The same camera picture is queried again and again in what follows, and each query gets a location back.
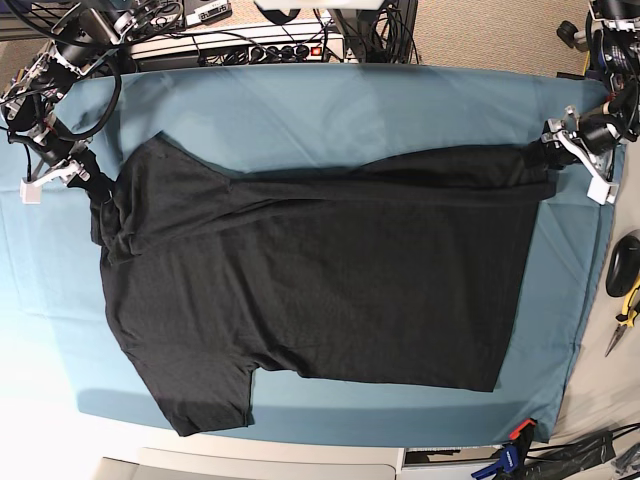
computer mouse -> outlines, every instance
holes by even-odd
[[[627,235],[613,247],[607,272],[607,293],[611,297],[624,297],[631,291],[638,273],[640,273],[640,240],[634,235]]]

red clamp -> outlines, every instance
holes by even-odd
[[[537,425],[536,421],[533,418],[527,418],[524,422],[516,427],[516,429],[509,434],[509,440],[514,441],[516,438],[520,436],[520,433],[527,428],[529,425],[532,425],[534,428]]]

black cable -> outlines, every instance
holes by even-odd
[[[33,7],[37,7],[40,10],[43,10],[44,12],[48,13],[52,17],[57,18],[58,20],[60,20],[62,17],[60,15],[58,15],[57,13],[53,13],[54,10],[61,10],[63,12],[68,12],[69,11],[69,9],[67,9],[67,8],[47,8],[47,7],[44,7],[44,6],[40,5],[39,3],[34,3],[34,4],[31,5],[31,7],[32,8]]]
[[[398,57],[399,57],[399,50],[400,50],[400,46],[401,46],[401,41],[400,41],[400,28],[398,26],[398,17],[396,15],[395,12],[393,12],[392,10],[389,10],[387,13],[387,18],[389,20],[389,38],[391,38],[392,40],[390,41],[390,52],[391,52],[391,61],[393,63],[397,63],[398,62]]]
[[[391,18],[389,16],[389,13],[387,10],[384,10],[384,14],[386,15],[384,20],[385,20],[385,25],[382,28],[382,35],[380,35],[380,46],[384,49],[385,52],[385,62],[386,63],[391,63],[393,61],[393,48],[394,48],[394,39],[396,36],[396,32],[397,32],[397,28],[396,28],[396,24],[395,24],[395,19]],[[377,26],[378,26],[378,22],[382,19],[382,15],[379,15],[378,18],[376,19],[375,23],[375,27],[376,27],[376,34],[377,34]]]
[[[135,17],[137,14],[139,14],[142,10],[144,10],[149,5],[151,5],[152,3],[156,3],[156,1],[157,0],[146,0],[146,2],[142,2],[140,6],[138,6],[133,10],[133,16]]]
[[[27,152],[27,182],[31,181],[31,153],[29,153],[29,147],[22,144],[24,151]]]
[[[171,38],[190,38],[190,37],[201,37],[201,36],[204,36],[204,35],[215,35],[215,34],[218,34],[218,33],[223,34],[223,35],[229,35],[231,37],[239,38],[241,40],[249,42],[252,45],[254,45],[255,47],[260,48],[265,55],[267,54],[267,47],[265,47],[264,45],[261,45],[260,43],[256,42],[252,38],[245,37],[244,35],[240,35],[239,33],[228,32],[226,30],[217,30],[215,32],[170,33],[169,37],[171,37]]]
[[[418,47],[416,45],[416,41],[413,38],[413,33],[409,30],[409,27],[407,27],[407,25],[402,21],[402,16],[400,15],[400,26],[402,27],[403,31],[406,31],[409,34],[409,39],[411,40],[411,45],[413,46],[413,51],[415,53],[416,56],[416,63],[420,63],[420,54],[418,53]]]
[[[17,93],[15,95],[11,95],[9,98],[3,100],[0,102],[0,106],[9,103],[9,102],[13,102],[14,100],[18,100],[19,98],[22,97],[29,97],[31,95],[38,95],[40,93],[45,93],[51,90],[57,90],[58,88],[65,88],[65,87],[70,87],[72,85],[74,85],[77,82],[71,83],[71,84],[65,84],[65,85],[52,85],[50,87],[43,87],[43,88],[34,88],[33,90],[27,90],[26,92],[22,92],[22,93]]]
[[[619,433],[618,435],[613,435],[612,436],[612,440],[617,440],[618,438],[624,437],[625,435],[629,435],[630,433],[635,432],[636,430],[640,429],[640,423],[631,423],[629,425],[623,425],[622,427],[618,427],[615,428],[613,430],[609,430],[607,433]],[[547,446],[547,447],[537,447],[537,448],[530,448],[529,451],[530,452],[540,452],[540,451],[547,451],[547,450],[560,450],[563,448],[570,448],[570,447],[576,447],[579,446],[581,442],[575,442],[575,443],[566,443],[563,445],[551,445],[551,446]],[[595,450],[597,448],[602,448],[602,445],[593,445],[590,448],[587,449],[583,449],[583,450],[579,450],[578,452],[574,453],[573,455],[569,456],[569,457],[563,457],[563,458],[559,458],[559,459],[548,459],[548,458],[540,458],[540,457],[533,457],[533,456],[527,456],[526,458],[530,459],[530,460],[536,460],[536,461],[545,461],[545,462],[564,462],[566,460],[571,460],[573,458],[579,457],[580,455],[584,455],[585,453],[589,453],[592,450]]]
[[[593,27],[593,16],[591,15],[591,9],[587,12],[587,20],[585,21],[585,38],[587,41],[587,47],[589,47],[589,56],[591,57],[591,63],[595,67],[596,71],[602,76],[603,80],[605,77],[604,69],[602,65],[600,65],[600,58],[598,57],[598,52],[596,50],[596,46],[593,44],[593,32],[591,28]]]
[[[356,34],[356,36],[357,36],[360,40],[362,40],[362,43],[368,43],[368,44],[369,44],[369,46],[370,46],[372,49],[377,50],[377,49],[376,49],[376,46],[375,46],[373,43],[371,43],[371,40],[369,40],[369,39],[368,39],[368,38],[366,38],[366,37],[363,37],[363,36],[362,36],[362,34],[361,34],[360,32],[358,32],[355,28],[353,28],[351,25],[349,25],[349,24],[344,20],[344,17],[342,16],[342,13],[340,12],[340,10],[336,10],[336,16],[338,17],[338,19],[340,20],[340,22],[342,23],[342,25],[347,26],[347,27],[348,27],[348,28],[349,28],[353,33],[355,33],[355,34]]]
[[[636,478],[640,478],[640,472],[632,473],[626,477],[622,477],[620,480],[635,480]]]
[[[296,43],[296,47],[300,45],[304,45],[305,43],[313,42],[313,40],[315,40],[318,37],[318,35],[320,35],[321,33],[324,33],[326,37],[327,29],[329,28],[330,25],[331,25],[331,22],[327,22],[327,24],[323,28],[321,28],[318,33],[314,34],[312,37],[307,38],[306,40],[303,40],[302,42]]]
[[[116,105],[118,104],[118,98],[120,98],[120,91],[122,90],[122,76],[120,75],[120,70],[118,70],[118,66],[116,65],[116,62],[113,60],[113,58],[107,57],[107,59],[105,60],[105,63],[109,66],[111,73],[113,73],[115,86],[113,88],[113,94],[111,95],[111,100],[109,100],[109,104],[107,105],[107,108],[102,114],[102,117],[100,117],[100,120],[98,120],[98,123],[96,123],[92,128],[90,128],[86,132],[82,132],[82,133],[69,132],[65,134],[59,134],[58,137],[61,138],[62,140],[76,142],[78,140],[86,140],[87,138],[94,136],[96,133],[102,130],[102,128],[107,124],[107,122],[109,121],[109,118],[115,111]]]
[[[29,147],[31,147],[31,150],[33,150],[34,152],[38,152],[41,154],[45,154],[47,152],[45,152],[44,148],[42,148],[42,145],[36,143],[36,141],[31,138],[31,137],[26,137],[24,135],[18,135],[15,132],[11,132],[9,131],[8,135],[7,135],[7,140],[9,143],[22,143],[23,145],[27,145]]]
[[[397,48],[394,48],[394,51],[397,52],[395,53],[395,59],[396,62],[402,62],[402,59],[404,57],[404,32],[406,30],[406,28],[404,28],[404,23],[402,22],[402,13],[394,8],[390,8],[387,7],[389,9],[390,12],[394,12],[394,22],[396,23],[396,29],[400,30],[400,33],[398,34],[398,42],[397,42]]]
[[[146,3],[154,3],[156,0],[149,0]],[[142,23],[144,19],[146,18],[150,18],[149,22],[147,23],[147,27],[150,25],[152,29],[157,28],[158,31],[163,29],[164,27],[167,26],[168,24],[168,20],[167,20],[167,15],[181,15],[181,13],[176,13],[173,14],[172,12],[178,8],[180,6],[180,2],[176,2],[176,1],[171,1],[168,3],[164,3],[164,4],[160,4],[155,8],[152,8],[151,10],[149,10],[147,13],[145,13],[141,18],[138,19],[138,23]],[[138,7],[136,9],[136,15],[138,15],[138,11],[142,9],[142,6]],[[151,23],[153,21],[153,19],[157,19],[156,23],[153,24]]]
[[[324,31],[324,39],[323,39],[323,42],[322,42],[322,61],[324,62],[325,55],[326,55],[326,53],[328,51],[328,48],[327,48],[327,44],[329,43],[328,28],[329,28],[329,23],[330,22],[327,22],[327,24],[325,25],[325,23],[322,21],[322,16],[320,15],[320,10],[317,10],[317,9],[314,8],[313,9],[313,14],[315,15],[316,20],[318,21],[320,26],[322,27],[322,31]]]
[[[33,23],[31,20],[29,20],[29,18],[27,18],[20,10],[18,7],[16,7],[16,0],[3,0],[5,5],[7,6],[7,8],[9,9],[9,11],[11,13],[13,13],[13,15],[20,20],[23,24],[25,24],[27,27],[29,27],[31,30],[33,30],[36,33],[39,33],[42,36],[45,36],[47,38],[50,38],[51,40],[54,40],[56,42],[60,42],[60,43],[64,43],[65,45],[71,45],[73,47],[82,47],[82,48],[90,48],[90,49],[94,49],[94,50],[117,50],[117,49],[121,49],[121,48],[129,48],[129,47],[133,47],[134,45],[139,45],[141,43],[144,43],[148,40],[151,40],[154,37],[157,37],[158,35],[162,35],[166,32],[168,32],[170,29],[172,29],[174,27],[174,25],[176,23],[178,23],[178,21],[182,18],[182,13],[184,11],[184,7],[182,6],[182,3],[180,2],[170,2],[170,3],[175,3],[176,5],[179,6],[180,8],[180,12],[178,14],[176,14],[175,18],[173,18],[170,22],[168,22],[164,27],[162,27],[159,30],[154,31],[153,33],[144,36],[142,38],[139,38],[137,40],[131,41],[131,42],[122,42],[119,43],[117,45],[111,45],[111,44],[102,44],[102,43],[90,43],[90,42],[78,42],[76,40],[69,40],[66,38],[62,38],[60,35],[56,35],[53,32],[50,32],[42,27],[40,27],[39,25]]]
[[[286,28],[284,28],[284,25],[280,25],[280,28],[282,28],[282,30],[284,30],[284,33],[286,33],[286,34],[287,34],[287,36],[291,39],[291,41],[292,41],[293,43],[296,43],[296,39],[295,39],[295,38],[293,38],[293,35],[291,35],[291,34],[289,33],[289,31],[288,31]]]
[[[47,20],[44,17],[41,17],[40,15],[38,15],[34,10],[31,10],[31,15],[33,15],[34,17],[36,17],[38,20],[46,23],[49,27],[53,27],[55,25],[55,23],[50,22],[49,20]]]
[[[222,65],[245,65],[249,62],[249,55],[244,49],[236,49],[228,53]]]

cable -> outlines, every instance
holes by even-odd
[[[78,140],[86,140],[89,137],[93,137],[96,133],[102,130],[102,128],[107,124],[107,122],[109,121],[109,118],[115,111],[116,105],[118,104],[118,98],[120,98],[120,91],[122,90],[122,76],[120,76],[120,70],[118,70],[118,66],[116,65],[116,62],[113,60],[113,58],[108,57],[105,60],[105,63],[111,69],[111,73],[113,73],[115,86],[113,88],[113,94],[111,95],[111,100],[109,100],[109,104],[107,105],[107,108],[102,114],[102,117],[100,117],[100,120],[98,120],[98,123],[96,123],[92,128],[90,128],[86,132],[82,132],[82,133],[69,132],[65,134],[59,134],[58,137],[61,138],[62,140],[76,142]]]
[[[329,28],[330,24],[331,24],[331,22],[327,23],[327,25],[324,28],[322,28],[318,33],[314,34],[312,37],[309,37],[306,40],[303,40],[302,42],[296,43],[296,47],[298,47],[300,45],[304,45],[305,43],[313,42],[318,37],[318,35],[320,35],[323,32],[324,32],[325,37],[326,37],[326,35],[327,35],[326,30],[327,30],[327,28]]]
[[[640,478],[640,472],[632,473],[626,477],[622,477],[620,480],[635,480],[636,478]]]
[[[65,85],[52,85],[50,87],[34,88],[33,90],[27,90],[26,92],[17,93],[15,95],[12,95],[9,98],[3,100],[2,102],[0,102],[0,107],[2,105],[7,104],[7,103],[13,102],[14,100],[18,100],[19,98],[22,98],[22,97],[28,97],[30,95],[38,95],[40,93],[48,92],[48,91],[51,91],[51,90],[57,90],[58,88],[71,87],[71,86],[75,85],[76,83],[78,83],[78,82],[74,82],[74,83],[71,83],[71,84],[65,84]]]
[[[289,33],[289,30],[287,30],[286,28],[284,28],[284,25],[280,25],[280,28],[282,28],[282,30],[284,30],[284,33],[287,34],[287,36],[291,39],[291,41],[293,43],[296,43],[296,39],[293,38],[293,36]]]
[[[329,32],[327,31],[327,29],[329,28],[329,23],[330,22],[327,22],[327,24],[325,25],[325,23],[322,21],[322,16],[320,15],[320,10],[318,10],[318,9],[314,8],[313,9],[313,14],[315,15],[316,20],[318,21],[320,26],[322,27],[321,31],[324,31],[324,40],[322,42],[322,61],[324,61],[325,54],[328,51],[327,44],[329,43]]]
[[[94,50],[117,50],[117,49],[122,49],[122,48],[129,48],[129,47],[133,47],[134,45],[139,45],[141,43],[144,43],[148,40],[151,40],[154,37],[157,37],[158,35],[162,35],[164,33],[167,33],[171,28],[173,28],[173,26],[178,23],[178,21],[182,18],[182,13],[184,11],[184,7],[182,6],[182,3],[175,1],[175,2],[169,2],[170,4],[176,4],[179,8],[180,8],[180,12],[178,14],[176,14],[175,18],[173,18],[170,22],[168,22],[164,27],[160,28],[159,30],[154,31],[153,33],[144,36],[142,38],[139,38],[137,40],[131,41],[131,42],[122,42],[122,43],[118,43],[117,45],[109,45],[109,44],[102,44],[102,43],[91,43],[91,42],[78,42],[76,40],[68,40],[66,38],[62,38],[60,35],[56,35],[53,32],[50,32],[42,27],[40,27],[39,25],[33,23],[31,20],[29,20],[29,18],[27,18],[19,9],[18,7],[16,7],[16,0],[4,0],[5,5],[7,6],[7,8],[9,9],[9,11],[11,11],[11,13],[13,13],[13,15],[20,20],[22,23],[24,23],[27,27],[29,27],[31,30],[33,30],[36,33],[39,33],[42,36],[45,36],[47,38],[50,38],[51,40],[54,40],[56,42],[60,42],[60,43],[64,43],[66,45],[71,45],[73,47],[82,47],[82,48],[90,48],[90,49],[94,49]]]
[[[400,13],[400,10],[398,10],[395,7],[392,10],[395,10],[398,13],[398,17],[400,18],[398,20],[398,22],[400,23],[400,26],[402,27],[403,33],[407,32],[407,34],[409,35],[409,39],[411,40],[411,46],[409,48],[411,49],[411,47],[413,47],[413,52],[415,53],[415,56],[416,56],[416,63],[419,64],[420,63],[420,54],[418,53],[418,47],[416,46],[415,39],[413,38],[413,33],[411,33],[411,31],[409,30],[409,27],[407,27],[407,25],[402,21],[402,15]],[[409,63],[411,63],[411,52],[409,53],[408,61],[409,61]]]
[[[249,62],[249,54],[245,49],[236,49],[225,55],[222,65],[246,65]]]
[[[360,32],[358,32],[355,28],[353,28],[344,20],[344,17],[342,16],[342,12],[340,12],[340,10],[336,10],[335,13],[338,19],[340,20],[340,22],[342,23],[342,25],[349,27],[349,29],[356,34],[356,36],[362,41],[362,43],[368,43],[371,48],[373,48],[374,50],[377,49],[376,46],[373,43],[371,43],[371,40],[369,40],[366,37],[363,37]]]
[[[38,15],[35,10],[31,10],[31,15],[33,15],[34,17],[36,17],[38,20],[40,20],[41,22],[46,23],[49,27],[53,27],[55,25],[55,23],[50,22],[49,20],[47,20],[44,17],[41,17],[40,15]]]
[[[201,37],[203,35],[214,35],[214,34],[218,34],[218,33],[221,33],[223,35],[229,35],[231,37],[239,38],[241,40],[249,42],[252,45],[262,49],[264,52],[266,52],[266,50],[267,50],[267,48],[264,45],[259,44],[258,42],[256,42],[255,40],[253,40],[253,39],[251,39],[249,37],[245,37],[244,35],[240,35],[239,33],[235,33],[235,32],[228,32],[226,30],[217,30],[215,32],[170,33],[168,36],[171,37],[171,38],[189,38],[189,37]]]
[[[24,135],[18,135],[17,133],[10,131],[7,135],[7,140],[9,143],[22,143],[24,145],[28,145],[34,152],[38,152],[40,154],[46,153],[44,148],[42,148],[42,145],[36,143],[31,137],[25,137]]]
[[[611,433],[612,434],[612,441],[613,440],[617,440],[618,438],[624,437],[625,435],[629,435],[630,433],[635,432],[636,430],[640,429],[640,423],[631,423],[629,425],[623,425],[622,427],[618,427],[615,428],[613,430],[609,430],[607,433]],[[571,448],[571,447],[577,447],[581,444],[581,442],[575,442],[575,443],[566,443],[563,445],[552,445],[552,446],[547,446],[547,447],[537,447],[537,448],[531,448],[529,449],[530,452],[540,452],[540,451],[546,451],[546,450],[560,450],[563,448]],[[585,453],[589,453],[592,450],[595,450],[597,448],[602,448],[603,445],[593,445],[592,447],[583,449],[583,450],[579,450],[576,453],[568,456],[568,457],[564,457],[564,458],[558,458],[558,459],[549,459],[549,458],[540,458],[540,457],[533,457],[533,456],[527,456],[526,458],[530,459],[530,460],[536,460],[536,461],[544,461],[544,462],[564,462],[567,460],[571,460],[573,458],[579,457],[580,455],[584,455]]]
[[[24,147],[24,151],[27,152],[27,182],[31,181],[31,153],[29,153],[29,147],[27,145],[22,144]]]
[[[589,56],[591,57],[593,66],[596,68],[596,71],[602,76],[604,80],[604,70],[602,65],[600,65],[600,57],[598,56],[598,52],[596,51],[596,47],[593,44],[593,32],[591,28],[593,27],[593,16],[591,15],[591,9],[587,12],[587,20],[585,21],[584,33],[587,41],[587,47],[589,47]]]
[[[47,7],[44,7],[44,6],[40,5],[39,3],[33,3],[31,5],[31,7],[32,8],[33,7],[39,8],[40,10],[48,13],[52,17],[57,18],[58,20],[60,20],[62,17],[60,15],[58,15],[57,13],[53,13],[54,10],[59,10],[59,11],[63,11],[63,12],[68,12],[69,11],[69,9],[67,9],[67,8],[47,8]]]

yellow handle pliers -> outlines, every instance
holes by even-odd
[[[635,303],[635,299],[639,291],[640,277],[636,279],[636,283],[633,284],[633,288],[624,297],[622,312],[620,312],[620,314],[616,317],[616,320],[618,320],[618,327],[616,328],[616,331],[613,332],[613,337],[611,338],[609,346],[607,347],[607,351],[604,354],[605,357],[609,355],[609,353],[611,353],[611,350],[613,350],[618,342],[620,342],[620,339],[622,339],[627,330],[633,328],[635,319],[638,316],[638,310],[640,310],[640,302]]]

